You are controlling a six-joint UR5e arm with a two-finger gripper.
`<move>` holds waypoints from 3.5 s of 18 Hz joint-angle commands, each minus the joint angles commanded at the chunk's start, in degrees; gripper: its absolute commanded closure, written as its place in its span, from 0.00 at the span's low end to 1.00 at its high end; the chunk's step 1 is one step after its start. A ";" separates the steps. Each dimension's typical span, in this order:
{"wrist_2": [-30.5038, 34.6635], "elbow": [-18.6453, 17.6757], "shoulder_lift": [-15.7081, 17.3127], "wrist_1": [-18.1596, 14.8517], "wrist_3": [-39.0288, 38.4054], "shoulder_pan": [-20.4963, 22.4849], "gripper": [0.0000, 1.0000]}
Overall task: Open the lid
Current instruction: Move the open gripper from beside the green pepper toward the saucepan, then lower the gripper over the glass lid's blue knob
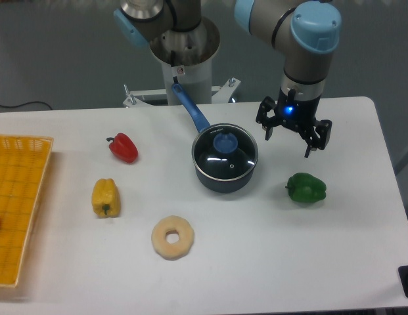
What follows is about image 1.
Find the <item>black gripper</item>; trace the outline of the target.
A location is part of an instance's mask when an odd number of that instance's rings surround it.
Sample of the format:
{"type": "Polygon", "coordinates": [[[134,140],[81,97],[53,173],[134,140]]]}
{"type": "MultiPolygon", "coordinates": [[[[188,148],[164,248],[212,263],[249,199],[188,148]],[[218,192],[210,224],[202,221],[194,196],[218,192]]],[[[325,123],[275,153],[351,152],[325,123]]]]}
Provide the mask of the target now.
{"type": "Polygon", "coordinates": [[[308,158],[316,150],[324,150],[329,143],[332,131],[332,121],[316,120],[316,111],[320,96],[311,100],[298,100],[297,92],[279,92],[277,103],[266,96],[259,105],[256,123],[265,131],[265,140],[269,140],[273,129],[279,125],[298,132],[306,142],[304,154],[308,158]]]}

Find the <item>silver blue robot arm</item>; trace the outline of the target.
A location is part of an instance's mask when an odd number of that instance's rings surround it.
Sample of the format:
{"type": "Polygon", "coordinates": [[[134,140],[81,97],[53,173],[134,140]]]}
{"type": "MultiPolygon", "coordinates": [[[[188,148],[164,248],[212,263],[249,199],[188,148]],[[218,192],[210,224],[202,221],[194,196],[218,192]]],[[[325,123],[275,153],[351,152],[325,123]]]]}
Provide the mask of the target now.
{"type": "MultiPolygon", "coordinates": [[[[324,149],[332,124],[315,115],[339,43],[339,11],[329,1],[237,1],[234,16],[285,58],[278,98],[264,98],[256,116],[266,137],[282,126],[301,136],[307,152],[324,149]]],[[[210,101],[220,34],[200,1],[122,1],[114,19],[132,45],[151,49],[167,89],[178,81],[200,102],[210,101]]]]}

